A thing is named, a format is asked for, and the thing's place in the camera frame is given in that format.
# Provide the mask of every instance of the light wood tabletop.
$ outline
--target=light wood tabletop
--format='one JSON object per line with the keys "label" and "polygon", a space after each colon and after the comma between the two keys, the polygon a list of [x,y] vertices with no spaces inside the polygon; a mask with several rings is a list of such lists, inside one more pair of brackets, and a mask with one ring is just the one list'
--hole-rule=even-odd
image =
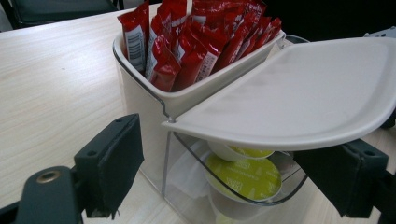
{"label": "light wood tabletop", "polygon": [[[73,156],[124,115],[112,52],[121,32],[117,16],[124,12],[0,34],[0,207],[21,198],[30,175],[56,165],[72,167]],[[389,155],[388,170],[394,173],[396,129],[376,130],[363,140]],[[308,179],[262,223],[362,224],[378,218],[376,209],[367,219],[340,217]],[[114,221],[84,221],[186,223],[141,173]]]}

